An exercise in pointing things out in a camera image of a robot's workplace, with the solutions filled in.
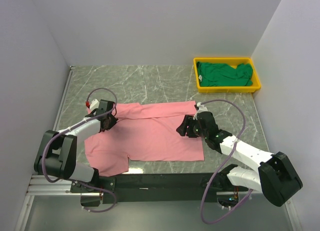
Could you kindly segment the pink t shirt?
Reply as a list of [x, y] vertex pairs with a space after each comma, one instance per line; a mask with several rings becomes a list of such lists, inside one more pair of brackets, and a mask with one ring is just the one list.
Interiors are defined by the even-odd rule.
[[119, 103], [117, 123], [87, 138], [85, 156], [101, 176], [128, 172], [129, 160], [154, 162], [203, 161], [200, 138], [180, 136], [176, 129], [185, 115], [196, 113], [194, 101], [167, 103]]

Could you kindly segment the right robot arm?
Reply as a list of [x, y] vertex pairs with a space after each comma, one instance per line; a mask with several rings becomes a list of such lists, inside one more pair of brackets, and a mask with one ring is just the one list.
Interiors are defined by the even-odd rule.
[[280, 207], [303, 187], [286, 154], [262, 151], [238, 140], [235, 135], [220, 129], [209, 111], [196, 116], [185, 115], [176, 131], [182, 137], [201, 137], [210, 149], [231, 156], [247, 166], [244, 169], [236, 164], [228, 165], [216, 174], [211, 188], [218, 191], [230, 191], [235, 187], [252, 189]]

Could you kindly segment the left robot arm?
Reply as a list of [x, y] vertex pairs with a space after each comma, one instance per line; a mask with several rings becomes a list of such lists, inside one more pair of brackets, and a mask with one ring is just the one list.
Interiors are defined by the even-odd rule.
[[93, 109], [77, 124], [60, 131], [48, 130], [43, 134], [35, 161], [34, 171], [58, 180], [82, 182], [88, 192], [96, 191], [100, 186], [100, 175], [96, 168], [77, 162], [78, 144], [86, 139], [110, 130], [117, 118], [112, 114], [116, 111], [116, 103], [100, 100], [98, 107]]

